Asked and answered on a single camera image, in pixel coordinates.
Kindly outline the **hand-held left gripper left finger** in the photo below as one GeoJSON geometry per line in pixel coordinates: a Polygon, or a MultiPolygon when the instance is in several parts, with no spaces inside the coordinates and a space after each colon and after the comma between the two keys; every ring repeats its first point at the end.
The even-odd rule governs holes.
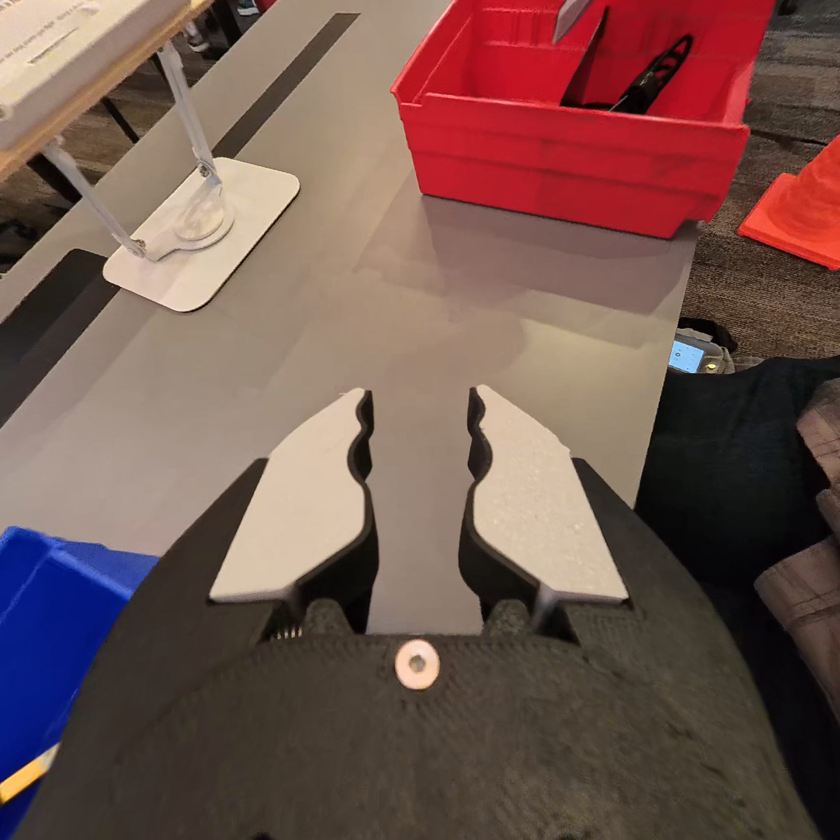
{"type": "Polygon", "coordinates": [[[357,387],[274,447],[208,598],[278,602],[301,620],[320,599],[368,630],[379,545],[371,490],[373,395],[357,387]]]}

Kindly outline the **black bin divider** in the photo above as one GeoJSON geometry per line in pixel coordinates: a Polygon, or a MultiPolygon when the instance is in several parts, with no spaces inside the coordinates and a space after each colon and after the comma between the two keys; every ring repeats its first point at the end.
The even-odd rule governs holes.
{"type": "Polygon", "coordinates": [[[589,45],[586,48],[581,63],[572,76],[570,84],[563,94],[563,98],[560,100],[561,107],[579,108],[583,106],[585,90],[592,74],[596,52],[606,31],[609,16],[610,7],[607,5],[603,9],[601,19],[593,36],[591,37],[589,45]]]}

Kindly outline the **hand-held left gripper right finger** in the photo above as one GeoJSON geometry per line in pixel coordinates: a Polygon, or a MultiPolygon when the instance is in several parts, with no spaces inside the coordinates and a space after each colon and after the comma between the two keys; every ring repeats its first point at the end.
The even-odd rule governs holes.
{"type": "Polygon", "coordinates": [[[533,631],[570,625],[567,605],[629,611],[631,596],[570,449],[488,385],[469,389],[471,484],[459,573],[486,623],[501,602],[524,606],[533,631]]]}

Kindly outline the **orange traffic cone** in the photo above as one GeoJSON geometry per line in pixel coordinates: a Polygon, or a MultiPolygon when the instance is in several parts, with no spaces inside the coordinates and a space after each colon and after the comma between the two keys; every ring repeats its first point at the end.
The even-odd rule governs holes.
{"type": "Polygon", "coordinates": [[[798,175],[779,175],[738,228],[830,270],[839,269],[839,138],[798,175]]]}

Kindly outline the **blue plastic bin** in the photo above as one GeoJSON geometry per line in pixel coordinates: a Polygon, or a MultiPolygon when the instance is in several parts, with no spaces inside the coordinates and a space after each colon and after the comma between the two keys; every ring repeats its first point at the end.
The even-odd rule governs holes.
{"type": "Polygon", "coordinates": [[[2,532],[2,781],[59,745],[93,659],[158,561],[25,528],[2,532]]]}

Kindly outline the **red plastic bin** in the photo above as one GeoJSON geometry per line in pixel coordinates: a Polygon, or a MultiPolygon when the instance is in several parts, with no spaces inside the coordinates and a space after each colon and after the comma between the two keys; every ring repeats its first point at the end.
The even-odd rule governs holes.
{"type": "Polygon", "coordinates": [[[592,2],[554,43],[563,5],[452,2],[425,36],[392,87],[422,193],[659,238],[711,221],[776,2],[592,2]]]}

